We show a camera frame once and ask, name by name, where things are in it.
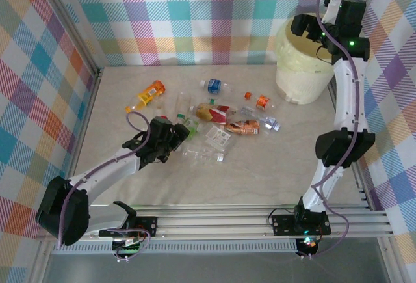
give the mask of white floor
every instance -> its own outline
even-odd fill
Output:
[[[274,115],[278,133],[239,136],[223,163],[190,162],[173,153],[166,164],[144,167],[114,184],[95,204],[121,200],[139,204],[295,204],[315,173],[315,141],[333,129],[334,110],[327,90],[309,105],[293,105],[279,99],[275,66],[158,66],[105,68],[81,150],[76,174],[109,158],[136,132],[125,121],[124,107],[132,96],[160,79],[166,87],[168,117],[176,95],[190,90],[194,103],[205,96],[199,82],[218,78],[237,90],[258,91],[276,98]],[[243,100],[243,95],[235,96]],[[143,110],[153,118],[151,107]],[[144,123],[133,122],[140,128]],[[357,204],[356,181],[348,169],[330,197],[331,203]]]

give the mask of plaid wallpaper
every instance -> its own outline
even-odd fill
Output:
[[[63,0],[100,66],[264,64],[315,0]]]
[[[93,82],[47,0],[0,0],[0,282],[23,282],[36,210],[64,176]]]
[[[371,42],[365,112],[377,136],[362,167],[416,282],[416,0],[374,0],[364,32]]]

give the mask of colorful plaid wall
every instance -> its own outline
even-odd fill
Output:
[[[315,0],[63,0],[99,65],[263,64]]]
[[[364,21],[371,42],[365,112],[374,145],[362,166],[386,210],[416,282],[416,0],[374,0]]]
[[[47,0],[0,0],[1,283],[25,278],[36,210],[68,169],[92,80]]]

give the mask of beige surface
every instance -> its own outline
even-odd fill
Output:
[[[166,86],[166,104],[173,112],[180,90],[193,100],[207,96],[199,87],[211,77],[268,96],[276,93],[275,66],[158,66],[106,68],[76,173],[110,157],[135,132],[125,121],[124,107],[132,95],[160,79]],[[121,200],[127,204],[295,204],[311,183],[317,160],[315,140],[332,130],[334,110],[327,90],[314,103],[294,105],[280,101],[275,113],[278,133],[240,136],[223,163],[201,165],[173,153],[166,164],[148,165],[114,184],[95,204]],[[143,113],[153,117],[151,108]],[[139,119],[135,120],[143,127]],[[359,202],[351,170],[335,188],[332,203]]]

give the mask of metal grate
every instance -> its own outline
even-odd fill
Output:
[[[294,239],[252,241],[152,241],[145,253],[240,253],[240,252],[295,252]],[[83,241],[52,254],[103,254],[111,252],[111,242]]]

